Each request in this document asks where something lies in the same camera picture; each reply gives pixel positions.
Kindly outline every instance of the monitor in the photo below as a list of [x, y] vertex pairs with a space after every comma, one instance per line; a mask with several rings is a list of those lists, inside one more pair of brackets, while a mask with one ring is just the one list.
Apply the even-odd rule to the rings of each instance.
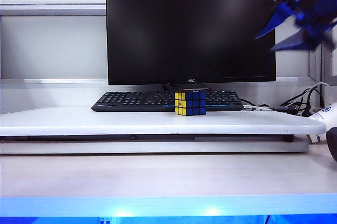
[[275, 81], [274, 0], [106, 0], [108, 83]]

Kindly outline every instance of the white shelf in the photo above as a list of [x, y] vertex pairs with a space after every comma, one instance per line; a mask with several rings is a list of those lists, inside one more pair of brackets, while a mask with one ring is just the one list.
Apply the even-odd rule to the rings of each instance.
[[88, 107], [42, 108], [1, 114], [1, 136], [102, 134], [322, 134], [325, 124], [274, 111], [94, 112]]
[[0, 16], [105, 16], [105, 3], [0, 4]]

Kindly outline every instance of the white cable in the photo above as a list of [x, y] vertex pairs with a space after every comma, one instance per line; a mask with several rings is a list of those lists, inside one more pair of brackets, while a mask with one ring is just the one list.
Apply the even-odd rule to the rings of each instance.
[[314, 89], [314, 88], [315, 88], [317, 85], [319, 85], [319, 84], [324, 84], [324, 85], [326, 85], [326, 86], [330, 86], [330, 85], [328, 85], [327, 83], [324, 83], [324, 82], [319, 82], [319, 83], [317, 83], [317, 84], [314, 84], [313, 86], [311, 86], [311, 88], [310, 88], [307, 92], [305, 92], [303, 95], [299, 96], [299, 97], [298, 97], [295, 101], [293, 101], [292, 103], [286, 105], [286, 107], [287, 107], [287, 106], [290, 106], [290, 105], [292, 105], [292, 104], [294, 104], [294, 103], [296, 103], [299, 99], [301, 99], [301, 98], [304, 97], [305, 95], [309, 94], [310, 91], [311, 91], [312, 89]]

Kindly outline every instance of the keyboard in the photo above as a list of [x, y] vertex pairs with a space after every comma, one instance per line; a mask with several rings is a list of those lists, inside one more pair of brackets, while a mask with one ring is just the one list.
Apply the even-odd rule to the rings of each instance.
[[[91, 109], [96, 112], [173, 112], [174, 91], [106, 92]], [[207, 111], [240, 111], [243, 104], [232, 90], [206, 94]]]

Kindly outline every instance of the desk surface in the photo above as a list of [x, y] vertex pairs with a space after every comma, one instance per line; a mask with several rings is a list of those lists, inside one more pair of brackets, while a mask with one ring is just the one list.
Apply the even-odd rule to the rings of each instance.
[[94, 112], [89, 108], [43, 108], [0, 115], [1, 136], [93, 134], [321, 134], [319, 121], [274, 111]]
[[0, 164], [2, 216], [337, 212], [337, 162], [326, 145], [301, 154], [2, 156]]

